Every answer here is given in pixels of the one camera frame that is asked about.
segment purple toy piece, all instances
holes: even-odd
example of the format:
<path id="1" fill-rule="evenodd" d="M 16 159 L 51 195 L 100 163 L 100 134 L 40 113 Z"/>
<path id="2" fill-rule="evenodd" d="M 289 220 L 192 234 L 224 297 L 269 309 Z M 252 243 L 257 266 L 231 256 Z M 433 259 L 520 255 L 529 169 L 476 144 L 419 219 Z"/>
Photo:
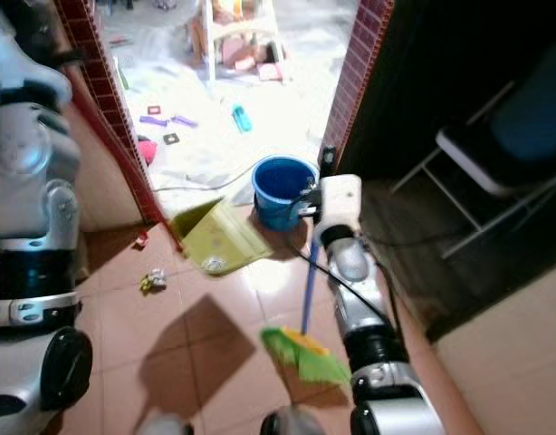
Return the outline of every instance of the purple toy piece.
<path id="1" fill-rule="evenodd" d="M 177 124 L 184 124 L 187 125 L 188 127 L 191 127 L 192 129 L 197 127 L 197 122 L 189 120 L 188 118 L 181 116 L 181 115 L 176 115 L 173 118 L 171 118 L 171 120 L 173 122 L 176 122 Z"/>
<path id="2" fill-rule="evenodd" d="M 146 122 L 147 124 L 160 125 L 161 127 L 167 127 L 168 126 L 167 121 L 158 120 L 157 118 L 153 118 L 152 116 L 140 116 L 139 121 L 140 122 Z"/>

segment black cable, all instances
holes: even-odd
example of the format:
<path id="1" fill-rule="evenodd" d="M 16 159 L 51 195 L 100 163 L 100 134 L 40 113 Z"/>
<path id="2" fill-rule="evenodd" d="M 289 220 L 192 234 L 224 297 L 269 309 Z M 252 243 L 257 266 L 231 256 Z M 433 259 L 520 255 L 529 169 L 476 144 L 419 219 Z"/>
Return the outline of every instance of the black cable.
<path id="1" fill-rule="evenodd" d="M 405 353 L 407 353 L 407 347 L 405 345 L 405 336 L 403 335 L 403 325 L 398 318 L 398 308 L 397 308 L 397 290 L 395 288 L 395 282 L 393 281 L 393 277 L 388 271 L 387 267 L 383 265 L 380 261 L 377 260 L 375 255 L 370 251 L 370 254 L 375 259 L 375 265 L 380 269 L 383 276 L 385 277 L 385 281 L 387 281 L 388 286 L 388 299 L 390 300 L 390 309 L 393 312 L 393 318 L 395 319 L 395 329 L 397 330 L 397 339 L 398 342 L 401 343 Z"/>
<path id="2" fill-rule="evenodd" d="M 258 161 L 256 161 L 256 163 L 250 165 L 248 168 L 244 169 L 242 172 L 240 172 L 238 175 L 236 175 L 233 179 L 230 179 L 229 181 L 225 182 L 224 184 L 220 184 L 219 186 L 215 186 L 213 188 L 193 188 L 193 187 L 189 187 L 189 186 L 174 186 L 172 188 L 155 188 L 155 189 L 153 189 L 153 191 L 154 192 L 161 192 L 161 191 L 165 191 L 165 190 L 198 190 L 198 191 L 204 192 L 204 191 L 210 191 L 210 190 L 223 189 L 223 188 L 229 186 L 230 184 L 234 183 L 235 181 L 238 181 L 251 168 L 253 168 L 257 164 L 258 164 Z"/>
<path id="3" fill-rule="evenodd" d="M 307 197 L 307 194 L 302 194 L 300 195 L 298 198 L 295 198 L 292 200 L 292 202 L 289 204 L 288 208 L 286 209 L 286 216 L 290 216 L 292 213 L 292 209 L 294 208 L 294 206 L 296 204 L 298 204 L 299 202 L 301 202 L 302 200 L 304 200 Z M 364 305 L 366 305 L 374 314 L 377 315 L 378 318 L 380 318 L 380 320 L 389 328 L 394 329 L 393 328 L 393 323 L 390 322 L 390 319 L 388 318 L 388 316 L 386 314 L 384 314 L 382 311 L 380 311 L 373 303 L 371 303 L 371 301 L 369 301 L 367 298 L 365 298 L 363 295 L 361 295 L 359 292 L 357 292 L 354 288 L 352 288 L 350 285 L 348 285 L 347 283 L 345 283 L 344 281 L 342 281 L 338 276 L 334 275 L 329 269 L 327 269 L 326 267 L 319 265 L 318 263 L 316 263 L 315 261 L 312 261 L 309 257 L 307 257 L 305 254 L 303 254 L 296 246 L 294 246 L 293 242 L 292 242 L 292 234 L 291 233 L 287 233 L 286 234 L 286 245 L 292 250 L 292 252 L 296 255 L 299 256 L 300 258 L 302 258 L 303 260 L 305 260 L 310 266 L 316 267 L 318 270 L 320 270 L 321 272 L 323 272 L 324 274 L 326 274 L 327 276 L 329 276 L 332 280 L 334 280 L 337 284 L 342 285 L 344 288 L 346 288 L 347 290 L 349 290 L 353 295 L 355 295 Z M 400 321 L 398 320 L 397 317 L 395 317 L 395 321 L 397 324 L 400 324 Z M 405 344 L 402 341 L 402 329 L 399 327 L 398 331 L 401 332 L 401 336 L 399 338 L 399 342 L 401 343 L 401 345 L 403 345 L 403 347 L 405 347 Z"/>
<path id="4" fill-rule="evenodd" d="M 371 234 L 369 234 L 366 231 L 363 231 L 363 234 L 365 235 L 365 237 L 370 240 L 372 243 L 374 243 L 375 245 L 381 245 L 382 247 L 392 247 L 395 249 L 402 249 L 402 248 L 408 248 L 408 247 L 418 247 L 418 246 L 422 246 L 422 245 L 429 245 L 441 240 L 446 240 L 455 236 L 460 236 L 462 235 L 464 232 L 466 232 L 466 228 L 465 227 L 461 227 L 455 231 L 452 231 L 450 233 L 442 233 L 442 234 L 434 234 L 433 236 L 428 236 L 428 237 L 423 237 L 420 238 L 419 240 L 409 240 L 408 242 L 393 242 L 393 241 L 388 241 L 388 240 L 382 240 L 380 238 L 376 238 L 373 237 Z"/>

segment door frame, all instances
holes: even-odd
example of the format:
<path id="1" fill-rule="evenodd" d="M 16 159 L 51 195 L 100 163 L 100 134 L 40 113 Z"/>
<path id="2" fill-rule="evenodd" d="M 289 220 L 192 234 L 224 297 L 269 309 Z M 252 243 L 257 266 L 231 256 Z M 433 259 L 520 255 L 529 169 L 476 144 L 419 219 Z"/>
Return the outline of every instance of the door frame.
<path id="1" fill-rule="evenodd" d="M 141 215 L 147 223 L 163 220 L 160 205 L 151 191 L 145 160 L 140 156 L 129 109 L 115 77 L 109 47 L 101 38 L 99 13 L 95 0 L 53 0 L 71 45 L 85 52 L 87 61 L 81 66 L 86 86 L 97 107 L 78 92 L 75 103 L 81 112 L 89 113 L 96 132 L 117 160 L 131 188 Z M 391 18 L 394 0 L 359 0 L 349 47 L 331 106 L 325 144 L 335 145 L 338 162 L 349 140 L 362 97 L 375 67 L 380 46 Z"/>

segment blue broom handle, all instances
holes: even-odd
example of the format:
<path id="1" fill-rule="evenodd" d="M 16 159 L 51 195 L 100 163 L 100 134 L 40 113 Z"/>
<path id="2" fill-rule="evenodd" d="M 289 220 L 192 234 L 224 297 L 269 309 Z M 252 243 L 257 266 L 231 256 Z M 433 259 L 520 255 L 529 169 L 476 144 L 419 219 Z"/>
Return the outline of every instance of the blue broom handle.
<path id="1" fill-rule="evenodd" d="M 312 239 L 310 260 L 316 263 L 318 260 L 319 245 Z M 304 306 L 302 308 L 302 334 L 308 331 L 308 321 L 311 316 L 312 290 L 314 290 L 314 277 L 316 276 L 316 267 L 308 267 L 308 276 L 306 277 L 306 290 L 304 291 Z"/>

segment green broom bristles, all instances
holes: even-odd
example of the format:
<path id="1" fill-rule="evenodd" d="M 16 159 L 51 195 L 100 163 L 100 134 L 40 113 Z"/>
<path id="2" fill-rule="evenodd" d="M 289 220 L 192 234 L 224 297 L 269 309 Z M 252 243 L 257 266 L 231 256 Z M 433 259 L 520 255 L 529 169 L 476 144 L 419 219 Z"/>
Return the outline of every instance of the green broom bristles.
<path id="1" fill-rule="evenodd" d="M 295 365 L 303 381 L 350 381 L 349 369 L 310 337 L 287 328 L 267 328 L 260 335 L 268 352 L 282 363 Z"/>

